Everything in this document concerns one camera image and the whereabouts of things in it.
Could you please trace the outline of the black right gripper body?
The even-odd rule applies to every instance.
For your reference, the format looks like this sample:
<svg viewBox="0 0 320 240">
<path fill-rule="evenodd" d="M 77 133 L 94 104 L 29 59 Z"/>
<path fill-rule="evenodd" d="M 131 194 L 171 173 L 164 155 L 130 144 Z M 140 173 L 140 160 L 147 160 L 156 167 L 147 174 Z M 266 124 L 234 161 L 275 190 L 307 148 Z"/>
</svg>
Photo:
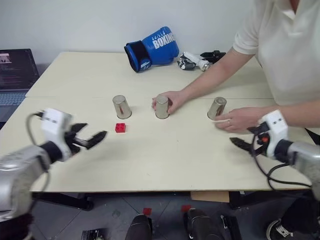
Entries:
<svg viewBox="0 0 320 240">
<path fill-rule="evenodd" d="M 256 157 L 258 155 L 267 155 L 267 148 L 270 143 L 270 135 L 268 131 L 270 130 L 267 124 L 260 124 L 257 127 L 260 129 L 259 134 L 253 134 L 252 138 L 252 151 L 251 155 Z"/>
</svg>

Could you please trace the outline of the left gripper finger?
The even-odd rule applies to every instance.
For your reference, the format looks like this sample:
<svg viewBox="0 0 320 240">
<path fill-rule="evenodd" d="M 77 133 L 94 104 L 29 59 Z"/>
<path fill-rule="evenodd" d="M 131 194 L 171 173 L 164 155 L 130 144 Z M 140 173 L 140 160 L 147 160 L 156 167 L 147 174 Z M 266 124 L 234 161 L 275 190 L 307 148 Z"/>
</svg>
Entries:
<svg viewBox="0 0 320 240">
<path fill-rule="evenodd" d="M 74 144 L 89 150 L 94 146 L 98 145 L 100 142 L 102 142 L 104 138 L 107 136 L 107 134 L 108 132 L 104 130 L 98 132 L 97 134 L 93 135 L 91 138 L 87 140 L 74 137 Z"/>
<path fill-rule="evenodd" d="M 87 123 L 75 123 L 70 127 L 68 131 L 69 136 L 76 136 L 78 132 L 80 132 L 84 127 L 86 127 Z"/>
</svg>

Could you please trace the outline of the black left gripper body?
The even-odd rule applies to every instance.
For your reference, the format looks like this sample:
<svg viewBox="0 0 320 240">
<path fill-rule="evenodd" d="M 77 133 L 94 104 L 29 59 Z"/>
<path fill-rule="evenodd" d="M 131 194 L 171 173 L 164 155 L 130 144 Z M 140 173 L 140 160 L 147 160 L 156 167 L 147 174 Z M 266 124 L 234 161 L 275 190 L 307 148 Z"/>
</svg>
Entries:
<svg viewBox="0 0 320 240">
<path fill-rule="evenodd" d="M 78 154 L 81 151 L 81 148 L 74 144 L 74 139 L 76 135 L 77 133 L 74 131 L 67 131 L 64 134 L 65 143 L 69 147 L 72 156 Z"/>
</svg>

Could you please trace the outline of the person's left hand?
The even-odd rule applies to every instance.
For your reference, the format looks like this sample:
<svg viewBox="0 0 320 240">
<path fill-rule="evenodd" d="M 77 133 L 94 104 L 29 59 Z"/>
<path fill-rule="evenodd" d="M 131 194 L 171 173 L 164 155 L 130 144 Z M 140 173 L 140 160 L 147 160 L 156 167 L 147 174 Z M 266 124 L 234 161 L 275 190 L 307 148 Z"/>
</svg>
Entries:
<svg viewBox="0 0 320 240">
<path fill-rule="evenodd" d="M 247 128 L 255 127 L 264 114 L 265 111 L 262 107 L 237 108 L 216 116 L 214 125 L 216 128 L 229 133 L 240 133 Z"/>
</svg>

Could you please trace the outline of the person's right hand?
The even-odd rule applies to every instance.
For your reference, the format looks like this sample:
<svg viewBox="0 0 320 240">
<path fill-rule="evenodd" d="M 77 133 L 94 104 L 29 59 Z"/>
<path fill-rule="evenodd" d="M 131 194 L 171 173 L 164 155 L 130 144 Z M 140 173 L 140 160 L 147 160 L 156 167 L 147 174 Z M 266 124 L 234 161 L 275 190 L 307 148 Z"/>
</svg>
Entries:
<svg viewBox="0 0 320 240">
<path fill-rule="evenodd" d="M 187 95 L 185 95 L 182 90 L 163 92 L 160 93 L 159 96 L 166 96 L 169 99 L 168 114 L 174 113 L 188 101 Z"/>
</svg>

